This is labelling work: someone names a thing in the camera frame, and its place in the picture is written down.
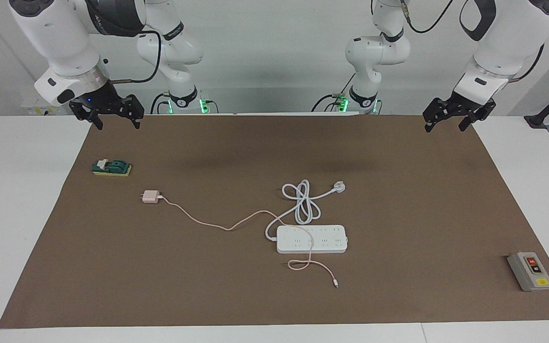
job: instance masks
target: yellow base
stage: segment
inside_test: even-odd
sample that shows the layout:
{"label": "yellow base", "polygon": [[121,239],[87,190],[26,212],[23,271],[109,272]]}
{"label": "yellow base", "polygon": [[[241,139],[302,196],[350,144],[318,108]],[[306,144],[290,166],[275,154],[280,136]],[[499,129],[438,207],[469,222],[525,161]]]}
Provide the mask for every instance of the yellow base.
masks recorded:
{"label": "yellow base", "polygon": [[101,173],[100,171],[93,171],[92,173],[99,176],[128,176],[131,173],[132,165],[128,165],[128,171],[126,174],[115,174],[115,173]]}

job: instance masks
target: cable connector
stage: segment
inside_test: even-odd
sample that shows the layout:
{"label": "cable connector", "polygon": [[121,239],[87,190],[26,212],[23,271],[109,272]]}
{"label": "cable connector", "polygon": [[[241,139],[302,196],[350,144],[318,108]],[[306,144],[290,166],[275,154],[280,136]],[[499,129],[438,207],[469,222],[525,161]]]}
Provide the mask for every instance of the cable connector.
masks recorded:
{"label": "cable connector", "polygon": [[159,191],[145,190],[143,194],[141,194],[141,201],[144,204],[158,204],[159,199],[162,199]]}
{"label": "cable connector", "polygon": [[399,2],[401,2],[401,11],[404,13],[404,17],[406,18],[408,24],[410,24],[410,11],[408,10],[408,4],[406,4],[405,0],[399,0]]}
{"label": "cable connector", "polygon": [[346,185],[344,182],[336,182],[333,189],[334,191],[336,191],[336,193],[342,193],[345,191]]}

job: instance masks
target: white table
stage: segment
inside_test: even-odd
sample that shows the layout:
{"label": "white table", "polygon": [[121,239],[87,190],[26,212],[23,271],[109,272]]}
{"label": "white table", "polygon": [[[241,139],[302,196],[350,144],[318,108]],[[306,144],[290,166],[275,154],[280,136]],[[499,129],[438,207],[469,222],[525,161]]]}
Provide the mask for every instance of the white table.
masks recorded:
{"label": "white table", "polygon": [[[475,128],[549,254],[549,134],[520,117]],[[0,317],[88,129],[74,117],[0,117]],[[0,342],[544,343],[549,321],[52,328],[0,330]]]}

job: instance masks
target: white power cord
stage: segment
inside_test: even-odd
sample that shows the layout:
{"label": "white power cord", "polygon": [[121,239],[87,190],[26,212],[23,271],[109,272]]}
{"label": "white power cord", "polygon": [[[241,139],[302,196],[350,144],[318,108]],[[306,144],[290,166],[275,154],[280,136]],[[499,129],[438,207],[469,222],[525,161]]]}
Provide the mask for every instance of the white power cord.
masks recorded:
{"label": "white power cord", "polygon": [[[289,195],[285,189],[292,188],[296,191],[296,196]],[[284,184],[283,188],[281,188],[281,191],[283,192],[283,196],[290,199],[290,200],[296,200],[296,206],[288,209],[287,212],[281,214],[280,216],[276,217],[272,222],[266,226],[265,234],[266,238],[269,241],[276,242],[276,237],[271,237],[268,232],[270,228],[273,226],[274,223],[281,221],[281,218],[285,217],[289,213],[292,213],[295,211],[295,217],[296,217],[296,223],[298,225],[307,225],[310,224],[313,219],[319,219],[321,218],[321,209],[317,204],[315,203],[315,200],[327,197],[328,195],[332,193],[342,193],[345,190],[345,183],[344,182],[336,182],[330,191],[323,193],[322,195],[318,195],[316,197],[311,197],[311,184],[308,180],[302,180],[298,185],[293,184]]]}

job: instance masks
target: power outlet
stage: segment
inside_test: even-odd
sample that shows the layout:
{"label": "power outlet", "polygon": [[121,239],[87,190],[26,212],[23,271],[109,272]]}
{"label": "power outlet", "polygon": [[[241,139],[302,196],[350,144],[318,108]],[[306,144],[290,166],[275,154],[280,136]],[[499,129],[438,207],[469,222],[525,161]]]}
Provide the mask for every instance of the power outlet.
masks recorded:
{"label": "power outlet", "polygon": [[276,230],[276,249],[281,254],[308,253],[311,250],[311,236],[315,241],[313,254],[346,252],[348,238],[342,225],[279,226]]}

